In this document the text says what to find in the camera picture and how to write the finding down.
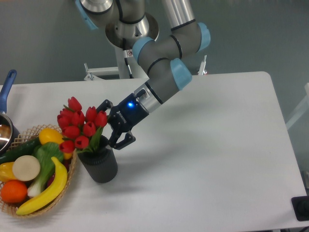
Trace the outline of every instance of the blue led light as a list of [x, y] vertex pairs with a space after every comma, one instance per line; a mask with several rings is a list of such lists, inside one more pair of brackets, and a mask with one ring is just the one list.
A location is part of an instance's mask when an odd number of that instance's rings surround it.
[[134, 104], [133, 104], [132, 102], [129, 102], [129, 103], [127, 104], [127, 106], [128, 106], [129, 108], [133, 108], [133, 107], [134, 107]]

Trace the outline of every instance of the wicker basket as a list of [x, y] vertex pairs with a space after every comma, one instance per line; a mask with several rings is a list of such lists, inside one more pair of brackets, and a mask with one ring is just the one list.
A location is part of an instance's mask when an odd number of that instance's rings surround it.
[[[28, 129], [27, 131], [20, 134], [18, 136], [18, 138], [16, 138], [14, 140], [14, 142], [11, 143], [9, 150], [20, 145], [20, 144], [22, 144], [22, 143], [24, 143], [24, 142], [26, 142], [26, 141], [28, 141], [28, 140], [31, 140], [35, 137], [38, 137], [40, 131], [44, 128], [53, 128], [53, 129], [61, 132], [61, 129], [58, 126], [53, 126], [53, 125], [42, 125], [42, 126], [33, 127], [32, 129]], [[42, 215], [45, 212], [49, 211], [51, 208], [53, 208], [60, 201], [60, 199], [65, 194], [65, 192], [66, 192], [66, 190], [67, 190], [67, 188], [70, 184], [70, 181], [72, 179], [72, 176], [74, 174], [74, 170], [75, 170], [75, 167], [76, 167], [76, 161], [77, 161], [77, 154], [74, 152], [73, 156], [72, 156], [71, 164], [70, 164], [70, 170], [68, 172], [67, 183], [66, 183], [64, 189], [62, 190], [62, 192], [47, 206], [45, 206], [44, 208], [42, 208], [40, 210], [33, 212], [32, 214], [20, 216], [20, 215], [16, 214], [16, 211], [17, 211], [18, 207], [20, 206], [20, 204], [7, 204], [0, 197], [0, 208], [1, 208], [2, 212], [5, 212], [5, 213], [7, 213], [7, 214], [9, 214], [13, 217], [16, 217], [16, 218], [32, 218], [32, 217]], [[3, 185], [4, 185], [4, 183], [0, 181], [0, 190], [2, 189]]]

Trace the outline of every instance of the silver metal cylinder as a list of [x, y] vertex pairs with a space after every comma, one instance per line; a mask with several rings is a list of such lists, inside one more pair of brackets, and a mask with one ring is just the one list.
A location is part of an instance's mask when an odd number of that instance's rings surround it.
[[147, 17], [135, 24], [126, 24], [118, 21], [115, 24], [115, 34], [120, 39], [136, 41], [140, 37], [146, 36], [149, 32], [149, 23]]
[[80, 0], [81, 4], [89, 11], [102, 13], [112, 6], [113, 0]]
[[142, 84], [139, 88], [137, 88], [134, 91], [134, 94], [137, 94], [142, 89], [144, 89], [146, 93], [143, 96], [139, 97], [138, 101], [146, 111], [151, 113], [156, 110], [161, 105], [161, 103], [158, 102], [158, 100], [155, 98], [155, 96], [151, 93], [150, 89], [145, 84]]
[[171, 28], [195, 19], [189, 0], [162, 0]]

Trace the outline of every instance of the orange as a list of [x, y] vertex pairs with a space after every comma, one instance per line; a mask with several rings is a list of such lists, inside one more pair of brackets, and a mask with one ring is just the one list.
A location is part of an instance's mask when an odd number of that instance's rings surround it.
[[27, 197], [27, 186], [22, 181], [11, 180], [3, 185], [0, 196], [7, 203], [22, 202]]

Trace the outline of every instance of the yellow banana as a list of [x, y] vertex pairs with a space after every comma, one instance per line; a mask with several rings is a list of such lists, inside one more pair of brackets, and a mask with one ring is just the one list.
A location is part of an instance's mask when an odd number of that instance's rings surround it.
[[41, 209], [55, 199], [65, 187], [68, 179], [67, 169], [56, 157], [52, 157], [52, 161], [56, 167], [54, 181], [41, 194], [23, 203], [16, 211], [17, 215], [31, 214]]

